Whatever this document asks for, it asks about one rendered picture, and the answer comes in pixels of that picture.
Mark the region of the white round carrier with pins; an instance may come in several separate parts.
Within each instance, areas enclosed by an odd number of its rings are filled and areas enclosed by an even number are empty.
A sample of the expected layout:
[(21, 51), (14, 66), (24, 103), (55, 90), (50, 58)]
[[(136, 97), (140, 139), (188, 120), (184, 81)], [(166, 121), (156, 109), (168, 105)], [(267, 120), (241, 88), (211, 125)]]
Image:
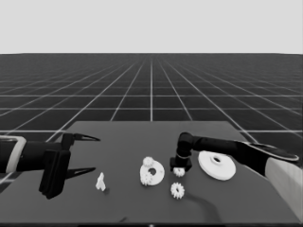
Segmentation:
[(157, 185), (160, 184), (162, 182), (162, 180), (165, 177), (165, 169), (162, 166), (161, 163), (159, 163), (158, 161), (154, 161), (153, 166), (149, 166), (149, 167), (145, 167), (145, 166), (141, 166), (140, 167), (140, 177), (147, 173), (150, 172), (150, 169), (154, 168), (155, 169), (155, 173), (152, 174), (152, 183), (151, 185)]

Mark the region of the medium white toothed gear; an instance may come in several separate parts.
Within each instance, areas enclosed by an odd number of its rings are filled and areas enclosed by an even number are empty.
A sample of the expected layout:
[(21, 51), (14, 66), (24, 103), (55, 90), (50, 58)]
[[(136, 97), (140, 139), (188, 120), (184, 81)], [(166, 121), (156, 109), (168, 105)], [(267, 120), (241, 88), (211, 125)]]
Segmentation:
[(175, 199), (180, 200), (185, 195), (185, 189), (180, 183), (173, 183), (170, 187), (170, 193)]

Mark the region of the small white T-shaped piece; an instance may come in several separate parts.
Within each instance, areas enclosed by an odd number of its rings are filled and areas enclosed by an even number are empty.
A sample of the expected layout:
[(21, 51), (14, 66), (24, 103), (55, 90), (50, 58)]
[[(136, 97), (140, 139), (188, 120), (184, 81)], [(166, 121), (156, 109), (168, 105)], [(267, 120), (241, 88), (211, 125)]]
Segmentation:
[(96, 183), (96, 189), (104, 191), (106, 189), (106, 184), (104, 182), (104, 174), (100, 173)]

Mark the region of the large thick white disc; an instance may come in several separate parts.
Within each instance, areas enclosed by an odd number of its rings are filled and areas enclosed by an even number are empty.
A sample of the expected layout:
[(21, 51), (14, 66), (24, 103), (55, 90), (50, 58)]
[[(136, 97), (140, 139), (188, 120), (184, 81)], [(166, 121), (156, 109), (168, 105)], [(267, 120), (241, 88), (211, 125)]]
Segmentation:
[(198, 162), (206, 174), (219, 181), (228, 181), (236, 174), (233, 160), (221, 153), (201, 151)]

